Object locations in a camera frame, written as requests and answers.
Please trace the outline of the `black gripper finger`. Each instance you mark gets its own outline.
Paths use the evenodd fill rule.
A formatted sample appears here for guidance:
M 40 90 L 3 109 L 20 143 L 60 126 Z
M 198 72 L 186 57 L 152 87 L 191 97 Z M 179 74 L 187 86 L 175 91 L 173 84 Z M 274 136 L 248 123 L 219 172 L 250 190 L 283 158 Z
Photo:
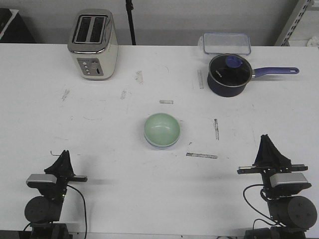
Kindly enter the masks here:
M 253 166 L 264 166 L 266 164 L 264 159 L 264 145 L 266 143 L 266 136 L 266 134 L 261 135 L 259 149 Z
M 65 176 L 65 167 L 63 166 L 65 157 L 66 150 L 63 150 L 58 159 L 50 167 L 44 170 L 45 174 Z
M 70 153 L 67 150 L 66 151 L 66 172 L 68 176 L 74 176 L 74 171 L 73 171 L 73 167 L 71 164 L 71 160 L 70 160 Z
M 265 140 L 266 162 L 273 167 L 291 167 L 291 160 L 278 151 L 267 134 L 265 135 Z

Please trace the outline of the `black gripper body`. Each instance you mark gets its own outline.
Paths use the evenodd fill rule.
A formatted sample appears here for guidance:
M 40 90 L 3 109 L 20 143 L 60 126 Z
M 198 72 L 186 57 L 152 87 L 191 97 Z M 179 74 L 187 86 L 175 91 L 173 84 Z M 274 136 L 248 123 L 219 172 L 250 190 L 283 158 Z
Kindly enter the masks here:
M 291 167 L 270 167 L 270 166 L 247 166 L 239 167 L 237 170 L 238 174 L 255 174 L 260 173 L 266 178 L 266 181 L 270 182 L 270 177 L 277 173 L 302 173 L 307 171 L 308 167 L 304 164 L 292 164 Z
M 53 174 L 42 174 L 39 184 L 39 192 L 41 195 L 50 198 L 57 199 L 64 197 L 67 192 L 67 184 L 69 182 L 87 182 L 87 176 L 74 175 L 71 177 L 55 176 Z

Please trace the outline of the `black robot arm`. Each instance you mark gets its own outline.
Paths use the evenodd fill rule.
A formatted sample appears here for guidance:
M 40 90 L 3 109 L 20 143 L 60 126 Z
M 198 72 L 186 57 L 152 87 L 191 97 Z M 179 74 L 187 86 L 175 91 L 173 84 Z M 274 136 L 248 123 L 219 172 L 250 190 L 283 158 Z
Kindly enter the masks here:
M 26 184 L 35 188 L 40 195 L 32 198 L 25 206 L 24 215 L 32 227 L 31 239 L 72 239 L 60 216 L 67 188 L 79 192 L 70 182 L 87 182 L 87 176 L 76 175 L 73 171 L 70 153 L 62 151 L 57 160 L 44 170 L 43 174 L 31 174 Z
M 268 135 L 261 136 L 255 162 L 239 167 L 238 174 L 261 174 L 261 198 L 267 203 L 268 228 L 252 228 L 245 232 L 246 239 L 304 239 L 305 232 L 318 219 L 315 205 L 299 192 L 311 187 L 303 172 L 304 164 L 292 164 L 272 143 Z

